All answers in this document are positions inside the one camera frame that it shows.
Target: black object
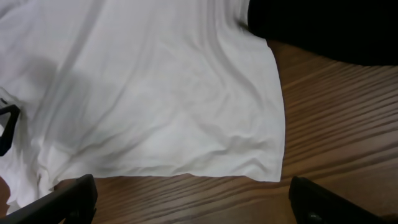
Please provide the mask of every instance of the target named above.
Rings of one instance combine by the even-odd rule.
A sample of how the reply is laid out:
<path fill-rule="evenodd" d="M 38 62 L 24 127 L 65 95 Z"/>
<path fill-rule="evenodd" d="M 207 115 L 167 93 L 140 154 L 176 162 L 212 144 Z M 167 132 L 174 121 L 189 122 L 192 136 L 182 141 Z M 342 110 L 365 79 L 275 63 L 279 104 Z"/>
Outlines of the black object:
<path fill-rule="evenodd" d="M 398 65 L 397 1 L 250 0 L 249 30 L 335 60 Z"/>
<path fill-rule="evenodd" d="M 297 224 L 387 223 L 303 177 L 293 177 L 289 199 Z"/>
<path fill-rule="evenodd" d="M 7 102 L 5 102 L 3 99 L 1 99 L 1 102 L 5 105 L 7 104 Z M 10 113 L 11 115 L 6 121 L 4 131 L 0 137 L 0 156 L 4 156 L 11 148 L 20 109 L 16 105 L 10 105 L 0 108 L 0 116 L 4 116 L 8 113 Z"/>
<path fill-rule="evenodd" d="M 26 207 L 0 219 L 0 224 L 60 223 L 89 224 L 95 214 L 97 189 L 91 174 L 48 194 Z"/>

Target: black cloth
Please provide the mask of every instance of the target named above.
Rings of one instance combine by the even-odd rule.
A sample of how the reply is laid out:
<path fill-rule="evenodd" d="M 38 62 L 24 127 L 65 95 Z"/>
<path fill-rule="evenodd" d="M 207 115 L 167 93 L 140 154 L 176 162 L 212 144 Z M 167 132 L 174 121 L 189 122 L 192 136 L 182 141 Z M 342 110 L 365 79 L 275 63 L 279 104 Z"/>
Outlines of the black cloth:
<path fill-rule="evenodd" d="M 397 1 L 251 0 L 249 30 L 335 60 L 398 65 Z"/>

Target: wooden table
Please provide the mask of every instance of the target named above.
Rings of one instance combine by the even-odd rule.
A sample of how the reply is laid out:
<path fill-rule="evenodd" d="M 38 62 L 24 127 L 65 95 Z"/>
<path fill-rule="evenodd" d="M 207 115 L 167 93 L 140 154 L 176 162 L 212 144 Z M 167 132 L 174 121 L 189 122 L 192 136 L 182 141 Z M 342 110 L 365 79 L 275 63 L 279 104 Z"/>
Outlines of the wooden table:
<path fill-rule="evenodd" d="M 269 45 L 285 101 L 281 182 L 191 175 L 97 179 L 93 223 L 295 223 L 287 196 L 295 175 L 376 215 L 398 211 L 398 67 L 362 67 Z"/>

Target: crumpled white cloth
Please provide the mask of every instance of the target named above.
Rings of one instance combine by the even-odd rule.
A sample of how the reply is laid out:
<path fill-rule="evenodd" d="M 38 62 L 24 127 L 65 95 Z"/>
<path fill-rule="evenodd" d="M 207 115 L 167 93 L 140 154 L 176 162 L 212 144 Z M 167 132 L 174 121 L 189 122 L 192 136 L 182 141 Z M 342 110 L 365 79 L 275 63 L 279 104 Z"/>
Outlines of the crumpled white cloth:
<path fill-rule="evenodd" d="M 22 109 L 0 157 L 10 211 L 64 179 L 279 181 L 284 107 L 242 0 L 2 0 L 0 94 Z"/>

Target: wrinkled fabric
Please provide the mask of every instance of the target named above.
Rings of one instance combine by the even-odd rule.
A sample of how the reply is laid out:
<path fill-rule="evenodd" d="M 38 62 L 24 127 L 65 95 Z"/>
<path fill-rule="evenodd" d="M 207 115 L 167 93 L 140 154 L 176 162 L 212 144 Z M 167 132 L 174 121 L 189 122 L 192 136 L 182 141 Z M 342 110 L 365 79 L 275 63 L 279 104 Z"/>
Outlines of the wrinkled fabric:
<path fill-rule="evenodd" d="M 11 211 L 93 174 L 279 181 L 284 107 L 241 0 L 0 3 L 0 86 L 22 115 Z"/>

